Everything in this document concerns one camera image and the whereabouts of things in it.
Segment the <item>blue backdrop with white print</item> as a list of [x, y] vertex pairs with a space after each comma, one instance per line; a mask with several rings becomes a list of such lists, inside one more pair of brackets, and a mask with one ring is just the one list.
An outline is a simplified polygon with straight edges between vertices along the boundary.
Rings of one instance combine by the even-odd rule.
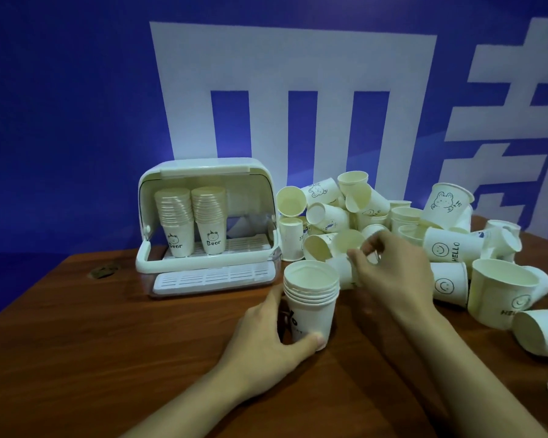
[[139, 249], [139, 180], [254, 158], [424, 206], [468, 163], [548, 238], [548, 0], [0, 0], [0, 312], [70, 255]]

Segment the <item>white slotted bottom tray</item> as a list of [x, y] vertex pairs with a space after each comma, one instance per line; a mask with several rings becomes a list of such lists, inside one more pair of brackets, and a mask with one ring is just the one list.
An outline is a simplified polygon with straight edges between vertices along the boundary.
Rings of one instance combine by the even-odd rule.
[[151, 293], [157, 297], [171, 297], [263, 286], [272, 283], [278, 271], [279, 265], [268, 260], [217, 269], [161, 273], [156, 277]]

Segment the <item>tall stack of bear cups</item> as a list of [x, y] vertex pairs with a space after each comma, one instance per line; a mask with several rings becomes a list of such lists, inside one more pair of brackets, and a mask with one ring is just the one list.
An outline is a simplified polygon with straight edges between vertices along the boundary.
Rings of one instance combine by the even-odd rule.
[[173, 257], [188, 257], [195, 249], [195, 220], [191, 191], [174, 187], [154, 194], [161, 226]]
[[219, 255], [226, 248], [227, 191], [222, 186], [203, 186], [191, 191], [200, 241], [205, 253]]

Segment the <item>white cup storage box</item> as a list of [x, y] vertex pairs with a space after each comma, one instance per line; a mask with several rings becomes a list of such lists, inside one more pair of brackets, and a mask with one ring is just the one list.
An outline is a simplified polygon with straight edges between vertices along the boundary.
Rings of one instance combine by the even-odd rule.
[[156, 299], [275, 281], [282, 253], [273, 181], [252, 158], [163, 162], [139, 180], [135, 260]]

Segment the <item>person's left forearm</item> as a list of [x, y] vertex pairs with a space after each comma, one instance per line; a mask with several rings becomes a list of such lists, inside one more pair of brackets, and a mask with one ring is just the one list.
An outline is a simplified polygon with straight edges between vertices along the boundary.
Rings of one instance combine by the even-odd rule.
[[234, 365], [216, 366], [119, 438], [205, 438], [259, 386], [256, 373]]

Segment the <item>person's right forearm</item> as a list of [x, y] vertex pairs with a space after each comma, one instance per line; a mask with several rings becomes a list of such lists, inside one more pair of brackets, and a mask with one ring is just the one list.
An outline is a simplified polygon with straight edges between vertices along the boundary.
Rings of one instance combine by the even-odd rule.
[[460, 437], [548, 438], [435, 307], [390, 314], [428, 369]]

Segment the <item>plain white paper cup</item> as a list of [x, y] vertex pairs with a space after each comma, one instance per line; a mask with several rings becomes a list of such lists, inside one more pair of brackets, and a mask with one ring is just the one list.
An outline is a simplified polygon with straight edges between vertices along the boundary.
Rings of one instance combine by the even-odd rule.
[[354, 229], [345, 230], [334, 234], [329, 250], [331, 258], [325, 262], [333, 267], [339, 274], [339, 283], [341, 290], [360, 287], [357, 268], [347, 256], [347, 251], [350, 249], [360, 249], [363, 243], [374, 233], [380, 231], [381, 228], [366, 228], [363, 232]]

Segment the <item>person's right hand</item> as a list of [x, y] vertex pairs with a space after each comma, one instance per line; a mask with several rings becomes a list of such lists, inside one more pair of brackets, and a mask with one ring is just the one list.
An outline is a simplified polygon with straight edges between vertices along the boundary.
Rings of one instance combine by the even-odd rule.
[[379, 265], [379, 291], [361, 290], [401, 324], [419, 325], [437, 313], [432, 298], [434, 276], [424, 250], [386, 230], [369, 237], [360, 249], [366, 248], [377, 251], [376, 258], [368, 259]]

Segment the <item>clear flip-up box lid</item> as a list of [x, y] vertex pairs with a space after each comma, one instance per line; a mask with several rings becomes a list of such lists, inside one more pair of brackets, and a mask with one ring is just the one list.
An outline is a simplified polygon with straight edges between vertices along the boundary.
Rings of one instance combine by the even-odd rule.
[[227, 191], [228, 217], [273, 215], [275, 192], [267, 168], [254, 158], [209, 158], [165, 161], [142, 174], [138, 186], [141, 239], [150, 241], [160, 226], [156, 191], [171, 187], [193, 190], [222, 186]]

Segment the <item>short stack of nested cups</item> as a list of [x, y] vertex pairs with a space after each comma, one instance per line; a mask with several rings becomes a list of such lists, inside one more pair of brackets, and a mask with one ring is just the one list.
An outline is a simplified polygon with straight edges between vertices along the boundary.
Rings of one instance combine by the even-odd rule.
[[294, 342], [316, 333], [322, 337], [317, 351], [327, 346], [340, 291], [339, 279], [332, 266], [315, 260], [300, 260], [285, 268], [283, 290]]

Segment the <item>pile of loose paper cups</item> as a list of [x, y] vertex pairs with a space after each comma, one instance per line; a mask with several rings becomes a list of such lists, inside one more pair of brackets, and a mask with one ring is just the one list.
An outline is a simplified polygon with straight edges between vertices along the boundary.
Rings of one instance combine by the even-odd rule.
[[[383, 218], [391, 210], [390, 202], [367, 183], [367, 175], [364, 172], [352, 171], [346, 172], [338, 177], [339, 190], [341, 196], [345, 199], [346, 210], [357, 215], [360, 221], [363, 218]], [[359, 228], [364, 229], [381, 228], [386, 230], [383, 225], [368, 224], [363, 226], [359, 223]], [[424, 234], [420, 235], [420, 230], [424, 228]], [[485, 247], [485, 239], [477, 236], [462, 234], [460, 232], [445, 231], [436, 227], [424, 227], [422, 225], [412, 224], [413, 233], [412, 242], [424, 248], [431, 260], [431, 265], [437, 263], [450, 263], [451, 266], [438, 266], [434, 272], [434, 293], [437, 296], [448, 295], [453, 300], [460, 298], [460, 305], [466, 305], [468, 301], [468, 268], [472, 263], [479, 259]], [[332, 241], [334, 234], [330, 232], [321, 236], [308, 238], [308, 242], [315, 241], [325, 243], [328, 238]], [[327, 253], [322, 257], [304, 258], [303, 260], [315, 260], [326, 263], [331, 258], [327, 245]]]

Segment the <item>person's left hand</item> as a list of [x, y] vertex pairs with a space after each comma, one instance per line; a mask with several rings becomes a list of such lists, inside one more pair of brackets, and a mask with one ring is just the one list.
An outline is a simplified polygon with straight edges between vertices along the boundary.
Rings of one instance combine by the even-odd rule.
[[263, 302], [246, 311], [217, 365], [234, 365], [256, 373], [260, 386], [252, 397], [270, 390], [297, 368], [275, 367], [275, 348], [281, 342], [278, 314], [282, 294], [282, 286], [274, 286]]

